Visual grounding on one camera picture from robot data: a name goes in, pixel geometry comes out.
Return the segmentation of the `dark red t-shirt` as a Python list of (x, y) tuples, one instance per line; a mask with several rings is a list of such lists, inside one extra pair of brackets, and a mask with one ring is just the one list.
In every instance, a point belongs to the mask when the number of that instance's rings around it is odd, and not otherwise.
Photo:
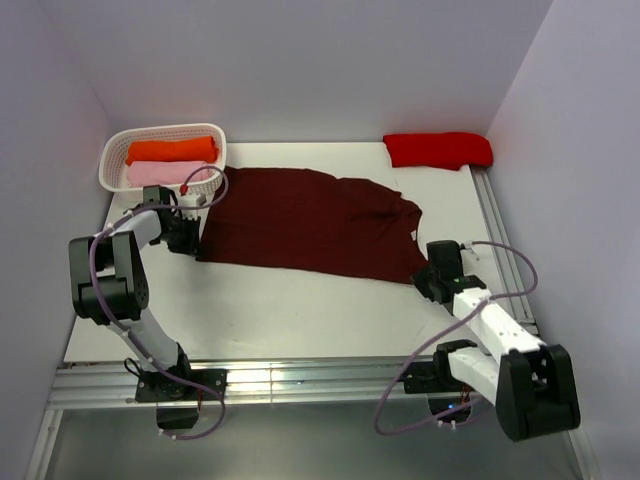
[(408, 284), (426, 267), (421, 209), (368, 179), (309, 169), (232, 168), (208, 213), (200, 262), (286, 268)]

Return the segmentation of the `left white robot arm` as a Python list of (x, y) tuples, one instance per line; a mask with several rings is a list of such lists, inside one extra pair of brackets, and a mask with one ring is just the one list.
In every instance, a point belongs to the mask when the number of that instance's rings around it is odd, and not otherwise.
[(161, 400), (196, 391), (195, 375), (180, 344), (160, 327), (149, 308), (149, 285), (140, 251), (164, 243), (171, 253), (194, 257), (201, 217), (183, 213), (175, 192), (143, 189), (143, 201), (114, 226), (68, 245), (71, 298), (78, 317), (120, 335), (139, 359), (124, 361), (141, 386)]

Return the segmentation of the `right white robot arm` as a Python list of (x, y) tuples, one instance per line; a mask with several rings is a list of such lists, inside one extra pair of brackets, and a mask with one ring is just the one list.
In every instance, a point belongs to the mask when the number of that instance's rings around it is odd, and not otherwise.
[(466, 248), (454, 240), (428, 243), (427, 265), (412, 281), (475, 337), (441, 343), (431, 360), (410, 365), (405, 390), (469, 387), (494, 406), (503, 432), (514, 442), (578, 428), (581, 412), (569, 352), (528, 332), (478, 276), (465, 273)]

